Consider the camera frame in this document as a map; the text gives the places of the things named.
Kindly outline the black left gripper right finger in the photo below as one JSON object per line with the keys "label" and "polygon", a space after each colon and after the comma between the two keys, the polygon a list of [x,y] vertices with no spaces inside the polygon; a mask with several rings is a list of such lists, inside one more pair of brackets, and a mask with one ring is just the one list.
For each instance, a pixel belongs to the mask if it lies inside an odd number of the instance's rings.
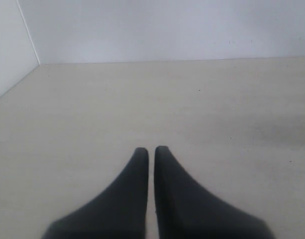
{"label": "black left gripper right finger", "polygon": [[161,239],[272,239],[268,225],[216,197],[167,146],[154,153],[154,199]]}

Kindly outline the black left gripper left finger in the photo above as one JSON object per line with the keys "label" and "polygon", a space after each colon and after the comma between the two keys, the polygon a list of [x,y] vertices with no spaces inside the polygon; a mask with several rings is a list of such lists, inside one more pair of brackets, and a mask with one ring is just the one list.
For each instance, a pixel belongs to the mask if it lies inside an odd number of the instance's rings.
{"label": "black left gripper left finger", "polygon": [[144,239],[148,203],[149,153],[135,149],[118,177],[101,194],[54,221],[45,239]]}

